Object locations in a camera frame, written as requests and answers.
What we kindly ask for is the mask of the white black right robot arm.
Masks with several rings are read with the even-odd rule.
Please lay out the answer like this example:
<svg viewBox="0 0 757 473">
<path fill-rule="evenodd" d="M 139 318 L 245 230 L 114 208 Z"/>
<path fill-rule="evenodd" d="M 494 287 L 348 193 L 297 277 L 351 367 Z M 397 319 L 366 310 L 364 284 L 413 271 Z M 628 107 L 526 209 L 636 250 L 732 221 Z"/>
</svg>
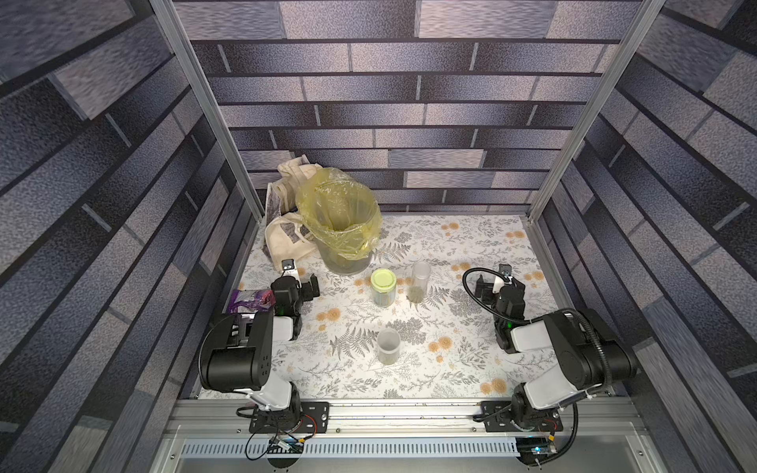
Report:
<svg viewBox="0 0 757 473">
<path fill-rule="evenodd" d="M 634 378 L 639 362 L 592 309 L 557 309 L 524 317 L 526 286 L 512 276 L 482 268 L 492 282 L 479 277 L 463 290 L 493 315 L 498 346 L 510 355 L 551 350 L 557 365 L 514 388 L 506 401 L 485 401 L 473 420 L 488 432 L 548 433 L 562 430 L 560 411 Z"/>
</svg>

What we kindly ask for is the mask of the tall clear plastic jar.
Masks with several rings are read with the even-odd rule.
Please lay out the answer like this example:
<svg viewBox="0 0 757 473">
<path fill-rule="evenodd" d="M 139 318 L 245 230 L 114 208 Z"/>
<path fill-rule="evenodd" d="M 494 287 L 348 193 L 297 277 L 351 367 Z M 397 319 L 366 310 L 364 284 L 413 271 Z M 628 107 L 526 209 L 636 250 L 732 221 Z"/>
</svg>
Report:
<svg viewBox="0 0 757 473">
<path fill-rule="evenodd" d="M 418 261 L 412 267 L 411 282 L 407 292 L 410 303 L 419 305 L 423 303 L 428 294 L 428 286 L 431 277 L 431 266 L 426 261 Z"/>
</svg>

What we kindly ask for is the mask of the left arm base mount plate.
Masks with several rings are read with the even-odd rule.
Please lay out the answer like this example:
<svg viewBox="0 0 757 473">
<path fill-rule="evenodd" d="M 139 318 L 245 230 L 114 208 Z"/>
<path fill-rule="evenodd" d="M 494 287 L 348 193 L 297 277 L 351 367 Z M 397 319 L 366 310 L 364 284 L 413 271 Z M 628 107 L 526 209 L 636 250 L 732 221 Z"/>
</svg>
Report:
<svg viewBox="0 0 757 473">
<path fill-rule="evenodd" d="M 325 401 L 306 401 L 281 411 L 257 410 L 252 414 L 248 431 L 251 434 L 325 434 L 330 408 L 331 405 Z"/>
</svg>

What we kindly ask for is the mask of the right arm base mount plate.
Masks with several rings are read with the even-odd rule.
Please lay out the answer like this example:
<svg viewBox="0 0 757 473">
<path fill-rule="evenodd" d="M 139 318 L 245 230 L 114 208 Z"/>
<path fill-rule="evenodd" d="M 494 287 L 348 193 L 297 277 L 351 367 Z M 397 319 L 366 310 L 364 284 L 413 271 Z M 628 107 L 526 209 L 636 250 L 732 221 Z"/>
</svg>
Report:
<svg viewBox="0 0 757 473">
<path fill-rule="evenodd" d="M 556 409 L 535 410 L 518 403 L 512 407 L 507 400 L 482 401 L 480 408 L 474 418 L 484 425 L 487 433 L 554 434 L 564 430 Z"/>
</svg>

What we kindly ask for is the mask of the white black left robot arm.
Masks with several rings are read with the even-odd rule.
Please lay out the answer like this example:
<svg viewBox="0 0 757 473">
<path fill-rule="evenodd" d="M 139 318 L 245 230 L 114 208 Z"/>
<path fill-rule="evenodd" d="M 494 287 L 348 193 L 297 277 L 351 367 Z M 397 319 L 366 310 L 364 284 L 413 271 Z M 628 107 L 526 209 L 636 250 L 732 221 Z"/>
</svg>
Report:
<svg viewBox="0 0 757 473">
<path fill-rule="evenodd" d="M 310 438 L 327 432 L 329 404 L 303 402 L 297 386 L 273 368 L 274 345 L 297 340 L 303 305 L 320 295 L 317 276 L 302 282 L 283 275 L 268 289 L 236 293 L 228 313 L 205 336 L 198 360 L 201 385 L 246 396 L 248 405 L 237 415 L 250 421 L 250 433 Z"/>
</svg>

